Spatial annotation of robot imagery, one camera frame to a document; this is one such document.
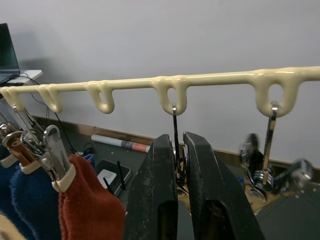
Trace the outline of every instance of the orange knitted sock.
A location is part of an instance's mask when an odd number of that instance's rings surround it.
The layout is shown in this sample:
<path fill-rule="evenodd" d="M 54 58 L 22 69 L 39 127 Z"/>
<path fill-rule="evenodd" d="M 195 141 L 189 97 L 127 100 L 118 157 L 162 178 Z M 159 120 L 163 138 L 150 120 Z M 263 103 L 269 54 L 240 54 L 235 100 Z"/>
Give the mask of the orange knitted sock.
<path fill-rule="evenodd" d="M 62 240 L 121 240 L 126 212 L 122 203 L 102 187 L 88 161 L 77 154 L 69 160 L 76 175 L 59 194 Z"/>

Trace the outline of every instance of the white wall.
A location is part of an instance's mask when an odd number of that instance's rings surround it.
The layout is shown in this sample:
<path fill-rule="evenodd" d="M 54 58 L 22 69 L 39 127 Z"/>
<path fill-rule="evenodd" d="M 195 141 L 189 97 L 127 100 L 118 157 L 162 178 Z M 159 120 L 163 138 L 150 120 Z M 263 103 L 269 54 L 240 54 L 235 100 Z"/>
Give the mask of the white wall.
<path fill-rule="evenodd" d="M 21 68 L 43 70 L 41 83 L 70 83 L 318 66 L 319 9 L 318 0 L 10 0 L 1 2 L 0 23 L 9 24 Z M 301 85 L 295 108 L 277 121 L 273 159 L 320 167 L 319 91 L 320 82 Z M 64 121 L 149 137 L 173 132 L 153 89 L 114 91 L 109 115 L 87 92 L 61 96 Z M 180 136 L 191 131 L 237 152 L 255 132 L 263 145 L 268 119 L 251 86 L 191 87 L 187 97 Z"/>

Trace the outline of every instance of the hanging rail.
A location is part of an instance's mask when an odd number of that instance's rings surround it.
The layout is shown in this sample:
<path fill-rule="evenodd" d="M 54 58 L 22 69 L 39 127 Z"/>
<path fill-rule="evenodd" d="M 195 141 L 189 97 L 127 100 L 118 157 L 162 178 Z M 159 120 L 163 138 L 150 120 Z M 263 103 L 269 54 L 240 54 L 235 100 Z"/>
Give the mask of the hanging rail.
<path fill-rule="evenodd" d="M 191 86 L 250 84 L 255 89 L 255 103 L 258 110 L 267 117 L 272 115 L 269 100 L 269 87 L 279 84 L 283 89 L 283 100 L 279 104 L 278 117 L 288 114 L 295 106 L 298 88 L 306 81 L 320 81 L 320 66 L 286 67 L 279 69 L 260 69 L 228 73 L 198 75 L 157 76 L 124 80 L 101 80 L 78 83 L 42 84 L 33 86 L 6 86 L 0 91 L 9 105 L 24 110 L 19 94 L 40 93 L 45 104 L 54 112 L 63 110 L 60 92 L 88 91 L 95 106 L 104 114 L 115 109 L 113 90 L 154 88 L 160 98 L 162 108 L 172 112 L 172 103 L 168 98 L 168 89 L 174 88 L 177 94 L 176 114 L 182 114 L 187 108 L 187 88 Z M 106 104 L 100 98 L 103 93 Z"/>

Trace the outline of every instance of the wooden baseboard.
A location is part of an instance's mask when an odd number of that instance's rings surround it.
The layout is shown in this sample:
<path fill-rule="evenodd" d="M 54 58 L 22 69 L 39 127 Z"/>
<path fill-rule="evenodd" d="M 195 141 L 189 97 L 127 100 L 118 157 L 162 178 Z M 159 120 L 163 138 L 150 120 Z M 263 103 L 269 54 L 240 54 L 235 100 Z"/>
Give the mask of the wooden baseboard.
<path fill-rule="evenodd" d="M 33 117 L 40 125 L 48 126 L 48 120 L 45 119 L 44 117 L 39 117 L 39 116 L 33 116 Z M 77 123 L 72 123 L 67 121 L 63 121 L 61 123 L 63 124 L 63 127 L 66 130 L 72 131 L 78 134 L 86 135 L 86 136 L 92 136 L 93 134 L 97 134 L 97 135 L 101 135 L 109 138 L 120 139 L 120 140 L 125 140 L 129 142 L 145 144 L 145 145 L 151 145 L 154 140 L 154 138 L 152 137 L 146 137 L 146 136 L 140 136 L 140 135 L 135 135 L 135 134 L 126 133 L 126 132 L 109 130 L 109 129 L 104 129 L 96 126 L 77 124 Z M 57 127 L 60 128 L 60 124 L 58 120 L 50 119 L 49 124 L 56 125 Z M 215 149 L 214 153 L 221 161 L 223 161 L 227 165 L 231 165 L 234 167 L 241 166 L 239 161 L 240 156 L 238 153 L 223 151 L 219 149 Z M 283 162 L 278 160 L 270 160 L 270 161 L 276 173 L 283 172 L 284 169 L 287 169 L 291 165 L 288 162 Z M 320 183 L 319 168 L 313 168 L 312 182 Z"/>

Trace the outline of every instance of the blue knit fabric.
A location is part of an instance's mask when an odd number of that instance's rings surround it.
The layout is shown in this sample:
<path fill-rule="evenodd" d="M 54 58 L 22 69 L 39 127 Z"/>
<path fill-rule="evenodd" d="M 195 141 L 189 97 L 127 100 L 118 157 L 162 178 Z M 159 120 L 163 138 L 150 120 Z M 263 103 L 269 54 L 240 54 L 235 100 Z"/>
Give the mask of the blue knit fabric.
<path fill-rule="evenodd" d="M 0 211 L 4 213 L 27 240 L 35 240 L 31 229 L 19 217 L 12 203 L 10 179 L 16 172 L 20 172 L 18 162 L 8 168 L 0 166 Z"/>
<path fill-rule="evenodd" d="M 43 168 L 31 174 L 17 171 L 11 181 L 11 198 L 19 217 L 36 240 L 61 240 L 59 193 Z"/>
<path fill-rule="evenodd" d="M 95 163 L 96 155 L 91 153 L 91 154 L 88 154 L 88 155 L 84 156 L 84 159 L 89 161 L 91 166 L 93 167 L 93 169 L 96 170 L 96 163 Z"/>
<path fill-rule="evenodd" d="M 0 160 L 5 159 L 10 155 L 10 152 L 0 143 Z"/>

